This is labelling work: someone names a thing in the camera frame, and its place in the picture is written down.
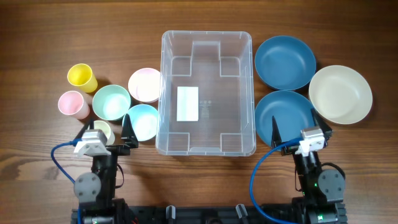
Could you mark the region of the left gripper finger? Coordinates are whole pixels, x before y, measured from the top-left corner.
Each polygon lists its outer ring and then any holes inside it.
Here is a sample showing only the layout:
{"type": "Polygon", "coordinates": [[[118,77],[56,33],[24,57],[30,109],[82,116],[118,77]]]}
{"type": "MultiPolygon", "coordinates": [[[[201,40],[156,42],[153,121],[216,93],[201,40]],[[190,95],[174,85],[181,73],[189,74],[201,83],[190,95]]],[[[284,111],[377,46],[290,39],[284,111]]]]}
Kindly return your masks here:
{"type": "Polygon", "coordinates": [[[85,133],[85,131],[89,130],[89,129],[94,129],[94,119],[90,118],[89,121],[87,121],[84,126],[80,129],[80,131],[78,132],[78,134],[75,137],[76,139],[81,139],[85,133]]]}
{"type": "Polygon", "coordinates": [[[121,139],[124,141],[125,145],[129,146],[130,148],[139,147],[139,141],[137,140],[136,134],[131,124],[130,116],[128,114],[125,114],[123,119],[121,139]]]}

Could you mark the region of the pink plastic cup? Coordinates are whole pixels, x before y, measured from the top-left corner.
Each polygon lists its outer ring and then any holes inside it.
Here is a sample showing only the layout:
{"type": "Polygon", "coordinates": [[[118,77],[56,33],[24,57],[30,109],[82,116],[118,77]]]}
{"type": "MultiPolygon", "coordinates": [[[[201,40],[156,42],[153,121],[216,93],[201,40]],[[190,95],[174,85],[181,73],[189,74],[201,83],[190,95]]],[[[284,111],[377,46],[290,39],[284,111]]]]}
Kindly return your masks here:
{"type": "Polygon", "coordinates": [[[90,113],[90,107],[83,95],[78,91],[67,91],[58,100],[61,113],[76,119],[85,119],[90,113]]]}

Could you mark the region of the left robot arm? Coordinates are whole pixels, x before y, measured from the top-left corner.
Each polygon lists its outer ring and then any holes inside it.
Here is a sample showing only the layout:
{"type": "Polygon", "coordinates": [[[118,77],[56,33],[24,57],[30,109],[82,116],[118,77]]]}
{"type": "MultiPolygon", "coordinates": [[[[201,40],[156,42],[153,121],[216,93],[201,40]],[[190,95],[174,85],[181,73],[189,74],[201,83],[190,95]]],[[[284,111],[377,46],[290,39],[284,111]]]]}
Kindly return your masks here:
{"type": "Polygon", "coordinates": [[[74,153],[93,159],[91,170],[80,175],[73,186],[78,199],[75,223],[138,223],[139,220],[123,198],[115,197],[116,174],[123,169],[118,158],[128,156],[139,146],[129,115],[123,119],[123,144],[107,145],[108,138],[94,121],[87,122],[75,137],[74,153]]]}

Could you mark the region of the dark blue bowl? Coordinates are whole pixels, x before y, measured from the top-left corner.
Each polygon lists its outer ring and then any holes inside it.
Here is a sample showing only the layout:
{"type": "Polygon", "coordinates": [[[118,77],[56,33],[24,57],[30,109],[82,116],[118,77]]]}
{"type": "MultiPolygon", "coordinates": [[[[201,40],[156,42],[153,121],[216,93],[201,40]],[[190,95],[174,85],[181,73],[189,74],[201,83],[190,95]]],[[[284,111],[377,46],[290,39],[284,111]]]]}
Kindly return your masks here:
{"type": "Polygon", "coordinates": [[[300,137],[300,131],[314,127],[313,105],[293,91],[274,91],[263,97],[255,108],[258,136],[268,146],[272,142],[272,120],[276,120],[283,142],[300,137]]]}
{"type": "Polygon", "coordinates": [[[276,90],[298,90],[310,83],[317,70],[311,48],[287,35],[264,41],[256,52],[254,65],[259,78],[276,90]]]}

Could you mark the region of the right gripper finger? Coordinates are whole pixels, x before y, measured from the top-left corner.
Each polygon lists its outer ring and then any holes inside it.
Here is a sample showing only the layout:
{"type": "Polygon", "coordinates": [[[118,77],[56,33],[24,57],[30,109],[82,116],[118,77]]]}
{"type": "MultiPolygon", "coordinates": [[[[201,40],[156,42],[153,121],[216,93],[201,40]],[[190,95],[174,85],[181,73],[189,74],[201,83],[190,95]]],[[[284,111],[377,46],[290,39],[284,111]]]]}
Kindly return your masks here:
{"type": "Polygon", "coordinates": [[[276,148],[282,144],[282,139],[280,136],[279,128],[275,117],[272,117],[272,137],[271,137],[271,147],[276,148]]]}
{"type": "Polygon", "coordinates": [[[323,120],[323,118],[317,113],[315,108],[311,109],[311,114],[315,126],[318,126],[324,133],[324,137],[332,137],[333,130],[330,126],[323,120]]]}

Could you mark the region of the yellow plastic cup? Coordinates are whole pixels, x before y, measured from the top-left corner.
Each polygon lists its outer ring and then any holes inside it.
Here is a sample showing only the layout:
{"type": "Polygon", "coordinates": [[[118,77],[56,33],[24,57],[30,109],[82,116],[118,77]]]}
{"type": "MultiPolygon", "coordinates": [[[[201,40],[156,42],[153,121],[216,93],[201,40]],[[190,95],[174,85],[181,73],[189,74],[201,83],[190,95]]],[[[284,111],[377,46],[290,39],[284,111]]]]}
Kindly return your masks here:
{"type": "Polygon", "coordinates": [[[98,82],[91,67],[85,63],[79,63],[72,66],[67,73],[68,82],[77,86],[85,93],[92,93],[98,87],[98,82]]]}

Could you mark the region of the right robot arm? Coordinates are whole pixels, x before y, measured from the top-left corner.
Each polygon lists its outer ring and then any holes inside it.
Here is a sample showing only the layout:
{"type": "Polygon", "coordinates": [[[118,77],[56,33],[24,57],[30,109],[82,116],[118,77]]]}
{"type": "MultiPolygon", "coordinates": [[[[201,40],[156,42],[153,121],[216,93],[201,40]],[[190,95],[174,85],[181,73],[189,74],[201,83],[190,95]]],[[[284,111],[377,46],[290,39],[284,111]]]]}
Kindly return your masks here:
{"type": "Polygon", "coordinates": [[[311,110],[313,128],[301,130],[301,140],[281,149],[283,156],[292,155],[295,176],[303,195],[290,204],[267,205],[273,215],[294,223],[347,223],[343,196],[346,176],[331,162],[321,163],[318,151],[327,147],[333,130],[315,109],[311,110]]]}

